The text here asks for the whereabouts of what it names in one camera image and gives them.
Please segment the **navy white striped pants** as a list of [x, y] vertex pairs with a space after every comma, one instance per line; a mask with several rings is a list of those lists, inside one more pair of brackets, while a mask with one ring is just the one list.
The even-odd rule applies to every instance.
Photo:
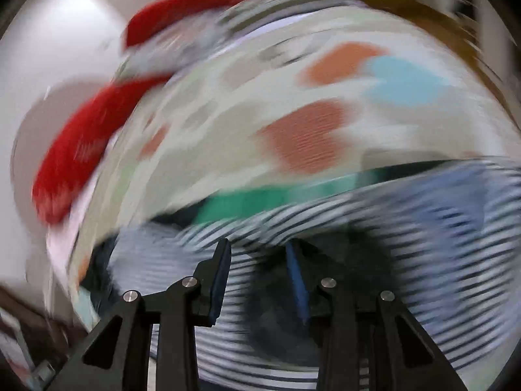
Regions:
[[232, 264], [216, 324], [196, 331], [201, 386], [311, 390], [318, 350], [299, 321], [285, 244], [302, 238], [359, 284], [388, 286], [473, 389], [520, 338], [520, 166], [505, 159], [386, 168], [381, 184], [247, 212], [213, 195], [122, 228], [82, 280], [105, 314], [128, 290], [166, 290], [212, 256]]

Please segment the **green garment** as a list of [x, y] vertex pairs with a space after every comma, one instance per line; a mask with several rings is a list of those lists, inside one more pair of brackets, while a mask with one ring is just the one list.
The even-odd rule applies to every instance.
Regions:
[[347, 193], [360, 187], [379, 184], [386, 175], [380, 168], [339, 178], [307, 183], [267, 185], [215, 193], [205, 199], [194, 223], [213, 223], [224, 219], [248, 218], [260, 212]]

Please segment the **lower red pillow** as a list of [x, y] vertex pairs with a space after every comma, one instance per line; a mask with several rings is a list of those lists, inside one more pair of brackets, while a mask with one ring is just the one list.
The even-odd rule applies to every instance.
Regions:
[[113, 81], [82, 103], [53, 140], [35, 176], [32, 202], [39, 220], [60, 223], [103, 159], [112, 135], [150, 89], [167, 75]]

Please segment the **red pillow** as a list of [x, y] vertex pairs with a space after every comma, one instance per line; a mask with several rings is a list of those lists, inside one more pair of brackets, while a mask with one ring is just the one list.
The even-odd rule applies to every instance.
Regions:
[[113, 81], [82, 103], [53, 140], [35, 176], [32, 202], [39, 220], [60, 223], [103, 159], [112, 135], [150, 89], [167, 75]]
[[191, 15], [228, 9], [246, 0], [156, 0], [134, 14], [124, 32], [124, 48], [143, 44], [168, 26]]

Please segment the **round pink headboard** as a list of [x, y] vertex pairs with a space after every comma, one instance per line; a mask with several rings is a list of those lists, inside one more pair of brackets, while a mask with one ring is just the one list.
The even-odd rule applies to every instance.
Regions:
[[23, 118], [11, 152], [11, 184], [20, 218], [32, 234], [45, 232], [32, 202], [32, 188], [54, 138], [77, 108], [103, 86], [100, 78], [75, 78], [49, 87]]

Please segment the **heart pattern bed quilt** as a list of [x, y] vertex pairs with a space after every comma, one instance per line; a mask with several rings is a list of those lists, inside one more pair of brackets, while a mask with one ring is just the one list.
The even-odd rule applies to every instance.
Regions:
[[250, 208], [261, 188], [299, 197], [371, 168], [520, 156], [520, 131], [455, 22], [422, 7], [337, 7], [244, 36], [133, 104], [49, 247], [80, 322], [93, 247], [218, 192]]

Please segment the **grey floral pillow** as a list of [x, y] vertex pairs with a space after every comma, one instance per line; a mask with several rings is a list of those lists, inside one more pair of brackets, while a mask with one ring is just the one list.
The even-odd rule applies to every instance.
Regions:
[[116, 78], [172, 75], [211, 55], [224, 42], [225, 32], [212, 13], [189, 16], [125, 51]]

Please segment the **upper red pillow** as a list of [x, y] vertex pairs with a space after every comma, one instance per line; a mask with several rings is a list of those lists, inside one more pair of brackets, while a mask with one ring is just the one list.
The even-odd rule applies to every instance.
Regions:
[[156, 0], [134, 14], [124, 32], [124, 48], [143, 44], [168, 26], [191, 15], [228, 9], [246, 0]]

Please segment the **olive polka dot bolster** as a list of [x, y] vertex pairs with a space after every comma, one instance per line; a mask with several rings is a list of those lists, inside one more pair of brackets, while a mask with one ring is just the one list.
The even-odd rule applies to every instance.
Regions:
[[246, 0], [224, 11], [216, 25], [227, 36], [243, 36], [272, 22], [359, 0]]

